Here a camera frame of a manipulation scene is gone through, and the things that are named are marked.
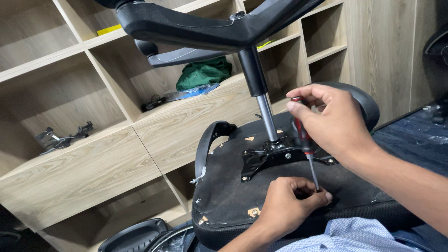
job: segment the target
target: black mesh fabric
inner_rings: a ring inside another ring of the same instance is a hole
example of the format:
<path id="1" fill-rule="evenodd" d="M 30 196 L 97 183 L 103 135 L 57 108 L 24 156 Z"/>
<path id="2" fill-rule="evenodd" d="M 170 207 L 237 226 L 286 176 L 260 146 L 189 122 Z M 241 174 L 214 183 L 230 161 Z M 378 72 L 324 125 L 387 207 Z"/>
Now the black mesh fabric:
<path id="1" fill-rule="evenodd" d="M 280 129 L 286 132 L 288 127 L 285 125 Z M 245 140 L 250 136 L 254 137 L 253 141 Z M 206 173 L 194 192 L 192 208 L 195 233 L 206 247 L 220 249 L 256 220 L 248 215 L 248 210 L 256 207 L 263 210 L 266 192 L 272 180 L 281 176 L 312 180 L 308 161 L 299 161 L 262 170 L 251 181 L 241 183 L 242 152 L 249 148 L 259 149 L 266 139 L 264 131 L 254 133 L 241 130 L 238 136 L 209 154 Z M 321 234 L 328 220 L 342 217 L 378 219 L 391 230 L 420 223 L 418 218 L 386 193 L 341 165 L 327 166 L 314 162 L 314 169 L 319 184 L 333 194 L 333 202 L 315 211 L 291 237 Z M 208 221 L 200 225 L 199 220 L 203 216 Z"/>

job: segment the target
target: person's left hand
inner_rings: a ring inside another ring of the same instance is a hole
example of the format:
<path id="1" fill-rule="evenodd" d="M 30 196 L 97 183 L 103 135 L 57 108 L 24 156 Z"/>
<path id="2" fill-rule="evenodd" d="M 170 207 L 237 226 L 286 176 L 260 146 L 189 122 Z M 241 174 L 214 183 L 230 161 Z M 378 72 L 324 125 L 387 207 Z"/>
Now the person's left hand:
<path id="1" fill-rule="evenodd" d="M 296 195 L 303 194 L 309 197 L 298 200 Z M 269 185 L 254 225 L 269 230 L 279 239 L 295 231 L 314 210 L 330 204 L 332 199 L 331 193 L 323 188 L 316 192 L 314 183 L 306 178 L 279 177 Z"/>

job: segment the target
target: person's right hand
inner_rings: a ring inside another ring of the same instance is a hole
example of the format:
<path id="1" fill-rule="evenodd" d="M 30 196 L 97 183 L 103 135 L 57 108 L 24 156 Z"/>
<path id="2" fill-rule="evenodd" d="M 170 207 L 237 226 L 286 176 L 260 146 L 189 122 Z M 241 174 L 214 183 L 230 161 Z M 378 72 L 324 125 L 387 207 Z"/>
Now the person's right hand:
<path id="1" fill-rule="evenodd" d="M 312 112 L 298 102 L 288 102 L 286 108 L 302 121 L 311 138 L 339 162 L 379 148 L 362 118 L 359 103 L 348 91 L 311 84 L 286 94 L 304 96 L 321 114 Z"/>

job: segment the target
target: green cloth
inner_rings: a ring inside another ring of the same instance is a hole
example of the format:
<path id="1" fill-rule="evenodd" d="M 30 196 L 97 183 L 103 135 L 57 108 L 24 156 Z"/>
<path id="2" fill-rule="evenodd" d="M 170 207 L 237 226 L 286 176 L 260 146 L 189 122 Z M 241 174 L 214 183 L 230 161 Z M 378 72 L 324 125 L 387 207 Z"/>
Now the green cloth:
<path id="1" fill-rule="evenodd" d="M 231 72 L 232 64 L 227 62 L 225 56 L 189 63 L 182 70 L 176 89 L 182 91 L 204 84 L 220 83 L 229 78 Z"/>

